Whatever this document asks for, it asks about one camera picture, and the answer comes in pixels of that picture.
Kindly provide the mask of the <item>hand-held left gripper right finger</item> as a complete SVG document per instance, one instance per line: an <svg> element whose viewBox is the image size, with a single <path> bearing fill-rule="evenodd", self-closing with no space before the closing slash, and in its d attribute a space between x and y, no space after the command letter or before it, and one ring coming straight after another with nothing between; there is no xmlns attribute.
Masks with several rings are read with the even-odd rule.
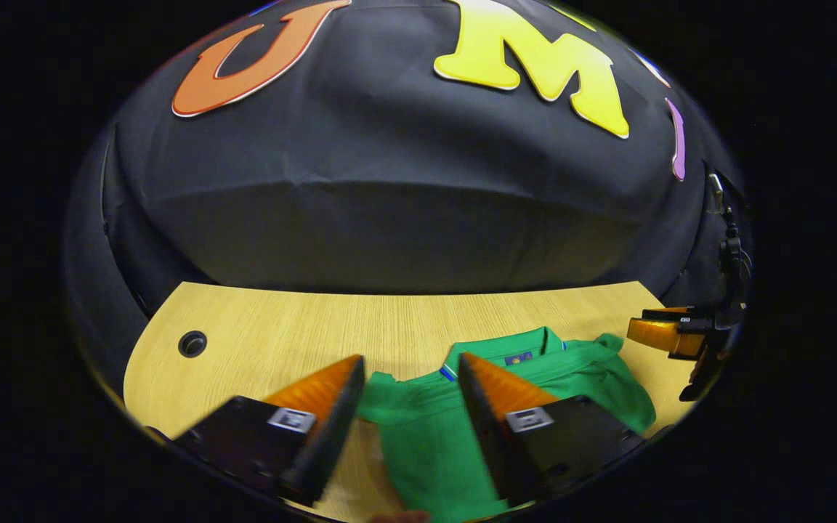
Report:
<svg viewBox="0 0 837 523"><path fill-rule="evenodd" d="M498 496L511 507L577 490L647 442L587 395L561 400L478 355L461 354L458 385Z"/></svg>

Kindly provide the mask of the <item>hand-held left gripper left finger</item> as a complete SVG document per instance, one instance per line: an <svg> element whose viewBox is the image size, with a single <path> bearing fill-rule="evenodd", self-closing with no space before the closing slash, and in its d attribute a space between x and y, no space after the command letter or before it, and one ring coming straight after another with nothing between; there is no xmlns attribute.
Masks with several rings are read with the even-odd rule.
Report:
<svg viewBox="0 0 837 523"><path fill-rule="evenodd" d="M365 387L354 354L264 400L235 395L174 439L174 450L239 489L311 507L332 476Z"/></svg>

